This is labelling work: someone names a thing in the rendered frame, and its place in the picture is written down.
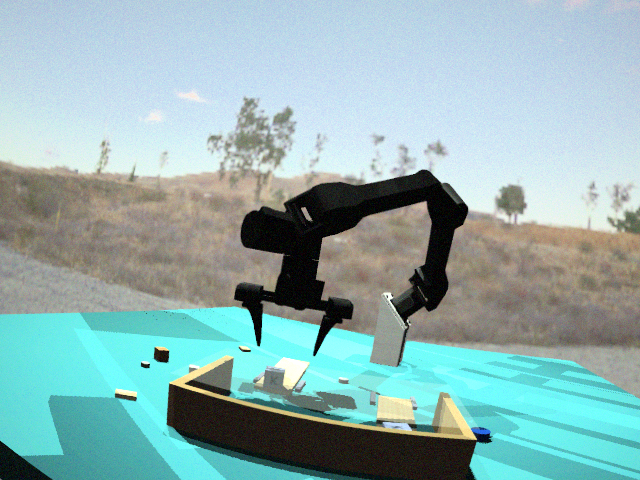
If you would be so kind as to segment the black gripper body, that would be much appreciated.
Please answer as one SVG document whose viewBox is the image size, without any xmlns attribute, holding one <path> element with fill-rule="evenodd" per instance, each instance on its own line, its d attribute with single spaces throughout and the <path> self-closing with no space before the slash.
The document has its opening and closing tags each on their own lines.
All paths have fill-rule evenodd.
<svg viewBox="0 0 640 480">
<path fill-rule="evenodd" d="M 292 264 L 292 271 L 302 274 L 305 273 L 306 268 L 313 269 L 315 271 L 314 279 L 316 280 L 319 261 L 283 255 L 281 271 L 285 263 Z M 243 304 L 254 306 L 260 305 L 261 301 L 274 303 L 276 292 L 263 290 L 263 287 L 264 285 L 247 282 L 240 283 L 236 287 L 234 300 L 243 301 Z M 328 300 L 321 299 L 319 305 L 307 302 L 306 309 L 324 311 L 327 317 L 341 320 L 342 318 L 352 319 L 353 313 L 353 305 L 349 299 L 330 296 Z"/>
</svg>

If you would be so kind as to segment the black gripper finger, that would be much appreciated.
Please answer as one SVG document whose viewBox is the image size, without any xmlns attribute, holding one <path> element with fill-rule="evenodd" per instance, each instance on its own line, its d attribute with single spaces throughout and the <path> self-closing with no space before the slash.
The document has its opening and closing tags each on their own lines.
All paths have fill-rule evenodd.
<svg viewBox="0 0 640 480">
<path fill-rule="evenodd" d="M 243 304 L 242 307 L 247 308 L 253 321 L 256 344 L 260 347 L 262 340 L 262 319 L 263 319 L 263 303 L 258 306 Z"/>
<path fill-rule="evenodd" d="M 322 318 L 322 322 L 320 325 L 320 329 L 318 331 L 318 335 L 314 344 L 314 349 L 313 349 L 313 357 L 316 356 L 318 350 L 320 349 L 323 341 L 325 340 L 327 334 L 329 333 L 330 330 L 332 330 L 332 328 L 337 324 L 342 324 L 342 320 L 341 319 L 335 319 L 335 318 L 329 318 L 326 315 L 323 315 Z"/>
</svg>

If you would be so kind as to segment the cream flat bar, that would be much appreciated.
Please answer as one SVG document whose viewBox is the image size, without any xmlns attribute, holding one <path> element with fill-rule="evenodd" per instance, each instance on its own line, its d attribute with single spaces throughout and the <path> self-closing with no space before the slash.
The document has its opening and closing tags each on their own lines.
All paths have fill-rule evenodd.
<svg viewBox="0 0 640 480">
<path fill-rule="evenodd" d="M 116 389 L 115 390 L 115 397 L 118 397 L 119 399 L 126 399 L 126 400 L 136 401 L 137 392 L 136 391 Z"/>
</svg>

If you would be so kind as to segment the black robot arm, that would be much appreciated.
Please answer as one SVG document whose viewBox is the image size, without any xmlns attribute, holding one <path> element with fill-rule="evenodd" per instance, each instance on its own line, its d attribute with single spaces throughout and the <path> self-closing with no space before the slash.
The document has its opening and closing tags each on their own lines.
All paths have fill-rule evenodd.
<svg viewBox="0 0 640 480">
<path fill-rule="evenodd" d="M 467 204 L 453 187 L 441 183 L 426 169 L 364 185 L 320 184 L 285 201 L 285 212 L 263 206 L 245 216 L 241 241 L 249 249 L 319 260 L 322 238 L 354 228 L 371 214 L 419 202 L 427 203 L 432 222 L 426 262 L 409 279 L 413 286 L 390 299 L 405 322 L 423 307 L 433 311 L 446 295 L 445 269 L 454 232 L 468 214 Z M 305 218 L 303 207 L 312 220 Z M 306 268 L 302 274 L 292 268 L 292 264 L 284 264 L 277 278 L 274 303 L 298 311 L 305 310 L 307 302 L 319 305 L 325 282 L 314 279 L 313 269 Z"/>
</svg>

